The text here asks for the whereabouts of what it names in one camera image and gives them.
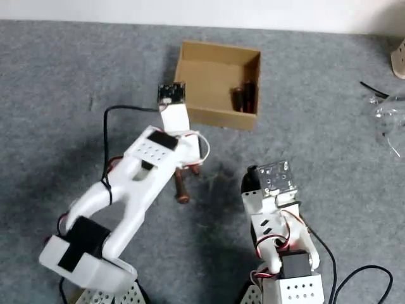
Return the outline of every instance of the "cardboard box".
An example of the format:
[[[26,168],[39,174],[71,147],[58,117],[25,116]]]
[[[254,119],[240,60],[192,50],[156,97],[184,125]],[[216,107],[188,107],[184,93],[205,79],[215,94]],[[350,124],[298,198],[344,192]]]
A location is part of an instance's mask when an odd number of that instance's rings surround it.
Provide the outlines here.
[[[260,51],[236,46],[184,41],[175,82],[185,82],[189,118],[200,124],[253,130],[259,106]],[[232,89],[256,84],[253,113],[234,110]]]

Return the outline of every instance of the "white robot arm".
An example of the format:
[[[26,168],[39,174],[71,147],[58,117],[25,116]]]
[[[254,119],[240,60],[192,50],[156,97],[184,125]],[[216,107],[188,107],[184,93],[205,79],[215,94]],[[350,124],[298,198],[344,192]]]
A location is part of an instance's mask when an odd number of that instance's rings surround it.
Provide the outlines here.
[[[189,130],[184,101],[172,103],[166,98],[160,107],[165,131],[148,127],[108,174],[110,191],[102,182],[90,187],[72,204],[66,234],[52,236],[39,257],[41,264],[81,288],[116,295],[131,288],[137,272],[118,257],[176,168],[203,161],[198,141],[203,137]],[[90,219],[97,211],[118,202],[125,204],[125,212],[113,231]]]
[[[251,274],[258,284],[247,290],[247,298],[257,289],[263,304],[324,302],[321,275],[315,272],[319,254],[299,216],[296,194],[287,161],[249,167],[243,178],[243,204],[256,253],[264,260]]]

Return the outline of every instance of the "white plastic part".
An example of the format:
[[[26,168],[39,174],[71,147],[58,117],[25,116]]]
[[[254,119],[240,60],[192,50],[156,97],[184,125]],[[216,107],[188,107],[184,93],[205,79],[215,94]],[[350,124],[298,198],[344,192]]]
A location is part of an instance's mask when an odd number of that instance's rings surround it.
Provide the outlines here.
[[[161,106],[161,116],[163,120],[164,130],[172,135],[184,134],[190,130],[189,114],[185,103],[170,104],[169,106]],[[195,163],[200,159],[200,148],[198,137],[196,135],[184,138],[190,144],[190,150],[185,156],[184,163]]]
[[[43,265],[82,288],[117,293],[132,285],[137,273],[118,257],[142,225],[146,210],[171,179],[175,169],[182,166],[192,147],[187,141],[179,141],[174,150],[168,149],[147,138],[153,132],[156,128],[148,127],[108,174],[112,203],[121,202],[126,206],[122,221],[104,242],[102,256],[107,261],[85,253],[74,271],[68,272],[58,264],[69,243],[54,236],[41,253]],[[143,160],[154,167],[149,171],[143,169]],[[72,228],[79,216],[91,217],[109,204],[109,192],[105,186],[101,182],[94,184],[72,204],[66,218],[66,230]]]
[[[317,269],[320,263],[319,254],[309,236],[308,230],[299,219],[299,205],[288,206],[296,201],[296,194],[295,189],[283,193],[282,197],[279,197],[281,195],[271,195],[265,198],[261,190],[242,193],[245,212],[259,243],[258,251],[272,274],[279,273],[282,267],[275,240],[280,239],[283,241],[284,238],[275,236],[260,241],[271,234],[279,234],[285,238],[289,236],[290,250],[305,250],[308,252],[312,270]],[[280,205],[280,203],[287,207],[278,208],[277,205]]]
[[[261,304],[261,291],[256,285],[250,285],[240,304]]]
[[[263,304],[322,304],[321,275],[293,279],[263,279]]]
[[[126,205],[123,219],[107,238],[103,246],[103,258],[118,258],[129,241],[142,225],[146,210],[150,207],[175,169],[181,166],[188,155],[189,146],[179,141],[175,150],[147,139],[156,129],[148,127],[126,150],[123,159],[108,174],[112,203]],[[146,176],[140,177],[142,160],[155,165]],[[79,216],[91,217],[98,210],[109,205],[109,193],[105,186],[94,184],[71,208],[66,220],[69,230]]]
[[[391,62],[394,74],[401,79],[405,79],[405,40],[392,52]]]
[[[86,289],[75,304],[112,304],[115,297],[115,304],[146,304],[138,283],[119,295],[105,293],[100,290]]]
[[[40,254],[40,263],[81,288],[97,288],[111,293],[123,292],[136,280],[136,270],[125,262],[120,261],[117,266],[88,253],[83,254],[73,272],[65,270],[58,264],[69,245],[60,237],[52,236]]]

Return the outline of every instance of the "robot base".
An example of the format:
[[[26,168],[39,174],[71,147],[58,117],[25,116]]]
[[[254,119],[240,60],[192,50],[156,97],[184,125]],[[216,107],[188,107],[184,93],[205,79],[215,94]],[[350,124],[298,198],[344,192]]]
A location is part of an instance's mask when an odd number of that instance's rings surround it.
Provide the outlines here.
[[[146,294],[143,292],[138,282],[120,296],[111,293],[85,289],[75,304],[148,304]]]

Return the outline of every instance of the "transparent plastic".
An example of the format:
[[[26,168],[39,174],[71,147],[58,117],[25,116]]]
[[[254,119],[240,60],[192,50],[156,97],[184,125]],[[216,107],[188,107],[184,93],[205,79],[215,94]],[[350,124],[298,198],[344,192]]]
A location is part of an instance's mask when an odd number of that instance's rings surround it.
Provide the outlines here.
[[[405,157],[405,94],[377,103],[372,112],[377,134],[391,148],[392,154]]]

